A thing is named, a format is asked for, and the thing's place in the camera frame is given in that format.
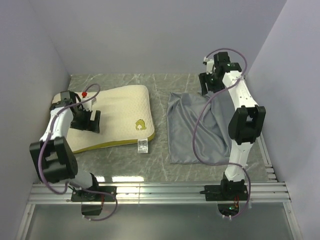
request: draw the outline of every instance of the white tag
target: white tag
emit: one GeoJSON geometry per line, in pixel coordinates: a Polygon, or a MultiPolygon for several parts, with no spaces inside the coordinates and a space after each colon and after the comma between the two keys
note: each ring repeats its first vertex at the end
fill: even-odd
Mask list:
{"type": "Polygon", "coordinates": [[[138,139],[138,154],[148,153],[148,138],[138,139]]]}

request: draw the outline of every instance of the pillow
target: pillow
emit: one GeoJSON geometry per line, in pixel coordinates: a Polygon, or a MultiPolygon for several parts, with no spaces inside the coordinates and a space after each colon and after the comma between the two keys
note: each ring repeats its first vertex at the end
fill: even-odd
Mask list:
{"type": "MultiPolygon", "coordinates": [[[[54,96],[52,102],[58,101],[60,94],[54,96]]],[[[73,153],[136,144],[139,139],[151,141],[156,134],[146,86],[129,85],[100,91],[92,110],[91,119],[96,110],[101,111],[100,133],[69,128],[66,140],[73,153]]]]}

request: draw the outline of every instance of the purple cable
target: purple cable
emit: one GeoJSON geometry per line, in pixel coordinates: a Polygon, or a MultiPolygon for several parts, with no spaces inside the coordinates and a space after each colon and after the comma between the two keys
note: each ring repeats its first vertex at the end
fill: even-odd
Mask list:
{"type": "Polygon", "coordinates": [[[250,177],[249,177],[248,172],[246,171],[246,169],[245,169],[242,165],[240,165],[240,164],[238,164],[238,163],[234,163],[234,162],[228,162],[228,163],[210,163],[210,162],[205,162],[205,161],[203,161],[203,160],[198,156],[197,151],[196,151],[196,133],[197,133],[197,128],[198,128],[200,119],[201,119],[202,115],[203,115],[204,112],[205,112],[206,107],[211,103],[211,101],[212,101],[216,96],[218,96],[219,94],[221,94],[221,93],[223,93],[223,92],[225,92],[225,91],[228,91],[229,89],[232,89],[233,87],[235,87],[235,86],[240,82],[242,76],[245,74],[245,72],[246,72],[246,70],[247,70],[247,67],[248,67],[247,59],[245,58],[245,56],[244,56],[242,53],[240,53],[239,51],[234,50],[234,49],[232,49],[232,48],[219,48],[219,49],[216,49],[216,50],[210,52],[210,53],[206,56],[206,58],[208,58],[211,54],[213,54],[213,53],[215,53],[215,52],[217,52],[217,51],[220,51],[220,50],[228,50],[228,51],[232,51],[232,52],[234,52],[234,53],[239,54],[239,55],[243,58],[243,60],[244,60],[244,64],[245,64],[244,70],[242,71],[241,75],[239,76],[239,78],[236,80],[236,82],[235,82],[233,85],[231,85],[231,86],[229,86],[229,87],[227,87],[227,88],[224,88],[224,89],[222,89],[222,90],[220,90],[220,91],[217,91],[215,94],[213,94],[213,95],[209,98],[209,100],[208,100],[208,101],[206,102],[206,104],[204,105],[202,111],[200,112],[200,115],[199,115],[198,119],[196,120],[195,127],[194,127],[194,130],[193,130],[193,134],[192,134],[192,149],[193,149],[193,152],[194,152],[195,157],[198,159],[198,161],[199,161],[200,163],[205,164],[205,165],[209,165],[209,166],[234,165],[234,166],[237,166],[237,167],[241,168],[241,169],[243,170],[244,174],[246,175],[246,177],[248,178],[248,198],[247,198],[247,200],[246,200],[246,203],[245,203],[244,207],[240,210],[240,212],[239,212],[238,214],[236,214],[236,215],[234,215],[234,216],[231,217],[231,218],[233,219],[233,218],[235,218],[235,217],[240,216],[240,215],[244,212],[244,210],[247,208],[247,206],[248,206],[248,204],[249,204],[249,201],[250,201],[250,196],[251,196],[251,179],[250,179],[250,177]]]}
{"type": "MultiPolygon", "coordinates": [[[[66,109],[69,109],[69,108],[72,108],[72,107],[75,107],[75,106],[78,106],[78,105],[81,105],[81,104],[84,104],[92,99],[94,99],[100,92],[101,88],[100,88],[100,85],[97,84],[97,83],[93,83],[91,85],[89,85],[88,87],[86,87],[83,91],[84,92],[87,92],[91,87],[93,86],[97,86],[98,87],[98,90],[97,92],[92,96],[92,97],[89,97],[88,99],[86,100],[83,100],[83,101],[80,101],[80,102],[76,102],[76,103],[73,103],[71,105],[68,105],[68,106],[65,106],[64,108],[62,108],[60,111],[58,111],[56,113],[56,115],[53,117],[52,121],[51,121],[51,124],[50,124],[50,128],[49,128],[49,133],[48,133],[48,136],[46,138],[46,140],[44,141],[41,149],[40,149],[40,153],[39,153],[39,158],[38,158],[38,170],[39,170],[39,175],[40,175],[40,178],[41,178],[41,181],[44,183],[44,185],[50,189],[53,193],[55,194],[58,194],[58,195],[63,195],[67,192],[68,190],[68,182],[65,183],[64,185],[64,190],[63,191],[57,191],[55,190],[50,184],[49,182],[47,181],[45,175],[44,175],[44,171],[43,171],[43,168],[42,168],[42,158],[43,158],[43,155],[44,155],[44,151],[45,151],[45,148],[51,138],[51,135],[52,135],[52,131],[54,129],[54,126],[55,126],[55,122],[57,120],[57,117],[66,109]]],[[[103,221],[103,220],[106,220],[108,218],[110,218],[117,210],[117,207],[118,207],[118,200],[116,199],[115,196],[113,196],[112,194],[110,193],[107,193],[107,192],[100,192],[100,191],[91,191],[91,190],[87,190],[87,189],[82,189],[83,191],[85,192],[88,192],[88,193],[92,193],[92,194],[103,194],[103,195],[106,195],[106,196],[112,196],[112,198],[115,200],[115,207],[114,207],[114,210],[111,212],[111,214],[109,214],[108,216],[104,217],[104,218],[100,218],[100,219],[91,219],[89,217],[85,217],[86,219],[88,220],[91,220],[91,221],[103,221]]]]}

